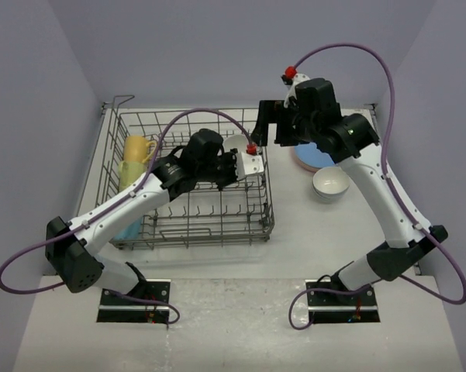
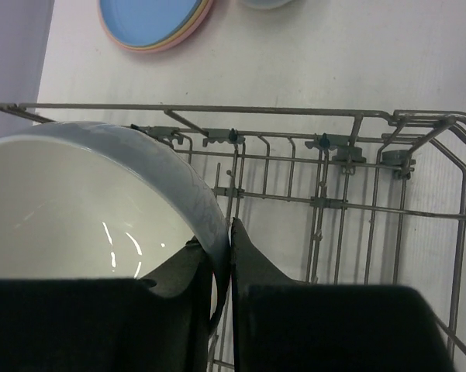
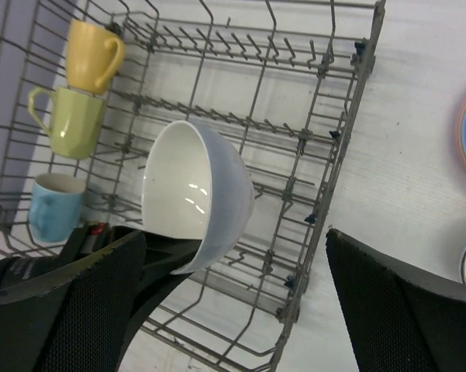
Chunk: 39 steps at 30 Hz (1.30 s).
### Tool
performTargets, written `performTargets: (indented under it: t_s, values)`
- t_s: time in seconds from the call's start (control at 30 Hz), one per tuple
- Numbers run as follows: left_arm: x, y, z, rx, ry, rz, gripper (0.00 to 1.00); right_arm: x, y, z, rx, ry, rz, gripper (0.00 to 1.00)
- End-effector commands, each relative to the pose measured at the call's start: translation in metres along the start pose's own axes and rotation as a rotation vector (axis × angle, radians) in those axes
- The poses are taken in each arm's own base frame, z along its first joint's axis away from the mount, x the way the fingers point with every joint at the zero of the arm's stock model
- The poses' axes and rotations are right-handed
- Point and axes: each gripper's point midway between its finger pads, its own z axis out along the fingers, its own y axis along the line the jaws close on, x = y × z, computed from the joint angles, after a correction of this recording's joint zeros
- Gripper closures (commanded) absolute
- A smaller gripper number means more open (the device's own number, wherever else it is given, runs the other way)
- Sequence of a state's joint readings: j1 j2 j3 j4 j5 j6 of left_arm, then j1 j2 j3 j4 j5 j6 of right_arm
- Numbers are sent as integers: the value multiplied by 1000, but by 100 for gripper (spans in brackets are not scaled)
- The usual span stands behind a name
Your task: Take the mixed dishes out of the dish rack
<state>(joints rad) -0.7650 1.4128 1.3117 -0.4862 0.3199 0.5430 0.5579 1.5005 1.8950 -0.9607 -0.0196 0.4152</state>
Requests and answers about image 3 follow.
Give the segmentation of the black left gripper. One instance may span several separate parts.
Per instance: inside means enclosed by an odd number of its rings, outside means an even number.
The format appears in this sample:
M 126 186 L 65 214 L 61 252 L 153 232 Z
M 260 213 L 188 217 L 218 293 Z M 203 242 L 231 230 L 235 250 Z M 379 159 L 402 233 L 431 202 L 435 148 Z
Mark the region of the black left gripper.
M 110 230 L 76 228 L 57 256 L 0 260 L 0 371 L 115 371 L 201 244 L 150 232 L 109 244 Z

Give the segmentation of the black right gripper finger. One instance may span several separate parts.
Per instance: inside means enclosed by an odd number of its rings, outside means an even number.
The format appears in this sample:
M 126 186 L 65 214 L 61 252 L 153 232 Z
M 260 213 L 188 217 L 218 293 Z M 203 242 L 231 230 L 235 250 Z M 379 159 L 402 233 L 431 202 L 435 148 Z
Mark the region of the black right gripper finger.
M 338 229 L 326 255 L 361 371 L 466 371 L 466 284 Z

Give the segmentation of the blue plastic cup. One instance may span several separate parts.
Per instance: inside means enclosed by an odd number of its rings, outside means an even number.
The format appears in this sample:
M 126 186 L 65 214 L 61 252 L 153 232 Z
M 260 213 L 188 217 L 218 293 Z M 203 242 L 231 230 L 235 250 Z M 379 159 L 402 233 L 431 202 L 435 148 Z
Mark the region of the blue plastic cup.
M 33 237 L 44 243 L 68 239 L 80 221 L 85 190 L 84 180 L 68 174 L 38 175 L 28 214 Z

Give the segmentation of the yellow-green plastic cup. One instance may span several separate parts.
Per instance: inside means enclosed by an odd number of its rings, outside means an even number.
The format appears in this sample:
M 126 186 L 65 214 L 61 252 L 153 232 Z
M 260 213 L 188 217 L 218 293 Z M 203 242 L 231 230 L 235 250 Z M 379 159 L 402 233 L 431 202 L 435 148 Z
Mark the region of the yellow-green plastic cup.
M 45 124 L 36 114 L 36 96 L 44 94 L 53 102 L 50 121 Z M 70 88 L 49 90 L 35 87 L 28 94 L 28 112 L 50 139 L 50 148 L 61 157 L 84 160 L 94 150 L 105 111 L 103 98 Z

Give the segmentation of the grey wire dish rack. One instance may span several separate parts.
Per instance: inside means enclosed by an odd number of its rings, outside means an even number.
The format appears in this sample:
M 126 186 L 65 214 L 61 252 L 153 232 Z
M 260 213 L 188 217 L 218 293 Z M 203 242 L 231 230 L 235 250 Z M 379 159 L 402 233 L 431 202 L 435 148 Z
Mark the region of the grey wire dish rack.
M 86 180 L 81 218 L 139 228 L 141 181 L 158 133 L 185 119 L 239 151 L 255 207 L 242 238 L 185 281 L 135 344 L 165 371 L 276 371 L 302 296 L 361 96 L 383 1 L 0 1 L 0 258 L 51 258 L 27 222 L 34 178 Z M 95 152 L 52 153 L 27 111 L 64 85 L 80 19 L 121 34 Z

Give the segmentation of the yellow ceramic mug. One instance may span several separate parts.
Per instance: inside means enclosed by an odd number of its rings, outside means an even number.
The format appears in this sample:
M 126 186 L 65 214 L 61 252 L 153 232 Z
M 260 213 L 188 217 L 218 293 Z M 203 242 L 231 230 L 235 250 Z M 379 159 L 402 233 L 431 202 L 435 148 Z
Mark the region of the yellow ceramic mug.
M 93 95 L 105 94 L 125 54 L 126 44 L 115 33 L 72 20 L 67 35 L 67 84 Z

